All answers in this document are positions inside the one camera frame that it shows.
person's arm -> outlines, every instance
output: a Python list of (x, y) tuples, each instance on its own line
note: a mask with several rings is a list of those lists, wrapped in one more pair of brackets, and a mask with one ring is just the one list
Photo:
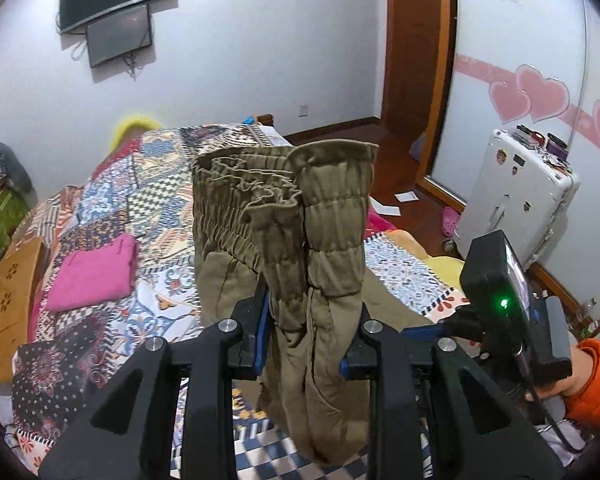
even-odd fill
[(542, 398), (563, 394), (566, 418), (595, 431), (600, 427), (600, 341), (585, 339), (572, 346), (571, 367), (570, 377), (538, 388), (538, 394)]

pants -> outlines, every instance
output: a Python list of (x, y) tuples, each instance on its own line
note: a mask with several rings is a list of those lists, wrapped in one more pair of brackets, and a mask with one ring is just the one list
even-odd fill
[(323, 463), (341, 464), (366, 443), (368, 383), (338, 374), (362, 302), (398, 330), (428, 323), (365, 267), (377, 148), (352, 140), (227, 148), (193, 168), (203, 319), (230, 317), (264, 274), (275, 330), (258, 409)]

pink stripe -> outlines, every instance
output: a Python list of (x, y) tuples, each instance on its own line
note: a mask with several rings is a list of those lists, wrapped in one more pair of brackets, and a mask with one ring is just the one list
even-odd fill
[[(516, 87), (515, 73), (491, 63), (474, 59), (473, 57), (456, 54), (454, 70), (484, 81), (489, 85), (503, 81), (513, 88)], [(569, 104), (569, 107), (558, 118), (570, 127), (573, 127), (576, 120), (578, 120), (578, 123), (575, 124), (575, 130), (600, 149), (600, 138), (598, 137), (598, 131), (591, 115), (587, 114), (584, 110), (580, 110), (576, 105)]]

door frame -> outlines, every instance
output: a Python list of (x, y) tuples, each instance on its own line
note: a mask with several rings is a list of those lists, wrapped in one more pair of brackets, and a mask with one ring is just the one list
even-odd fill
[[(381, 123), (386, 127), (388, 117), (388, 93), (390, 75), (392, 74), (392, 53), (394, 48), (394, 5), (395, 0), (387, 0), (386, 20), (386, 57), (384, 61), (384, 91), (382, 92)], [(440, 35), (438, 38), (438, 59), (436, 61), (436, 76), (429, 109), (429, 120), (425, 130), (425, 142), (420, 155), (420, 167), (416, 175), (416, 184), (430, 192), (440, 200), (453, 207), (461, 206), (462, 202), (450, 195), (445, 189), (435, 184), (428, 175), (438, 151), (440, 133), (445, 119), (446, 103), (453, 73), (456, 52), (456, 23), (458, 15), (458, 0), (440, 0)]]

bed sheet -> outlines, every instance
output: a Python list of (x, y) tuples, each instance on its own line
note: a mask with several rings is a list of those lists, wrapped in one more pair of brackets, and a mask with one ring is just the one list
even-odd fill
[[(30, 354), (14, 357), (14, 389), (25, 392), (13, 398), (16, 434), (31, 470), (37, 471), (88, 397), (106, 384), (144, 339), (163, 336), (173, 342), (200, 333), (200, 302), (192, 268), (190, 166), (202, 153), (257, 145), (288, 142), (272, 127), (244, 124), (147, 132), (107, 157), (83, 188), (63, 189), (35, 208), (18, 228), (11, 251), (39, 235), (49, 248), (37, 304), (36, 341), (21, 348)], [(46, 298), (64, 256), (76, 249), (101, 247), (122, 232), (131, 233), (139, 243), (132, 295), (60, 314), (46, 311)], [(433, 321), (466, 302), (429, 267), (371, 224), (365, 234), (365, 257), (367, 266), (405, 308)], [(97, 336), (83, 334), (94, 326), (98, 327)], [(80, 342), (88, 348), (83, 356), (68, 356), (70, 343), (65, 339), (71, 334), (84, 337)], [(70, 396), (63, 399), (63, 391), (69, 388), (73, 400)], [(186, 392), (187, 382), (183, 381), (173, 435), (174, 477), (179, 477)], [(233, 406), (235, 452), (242, 480), (364, 476), (365, 450), (344, 466), (320, 468), (299, 456), (291, 439), (273, 426), (266, 413), (248, 406), (237, 388)], [(425, 440), (422, 445), (424, 466), (430, 473)]]

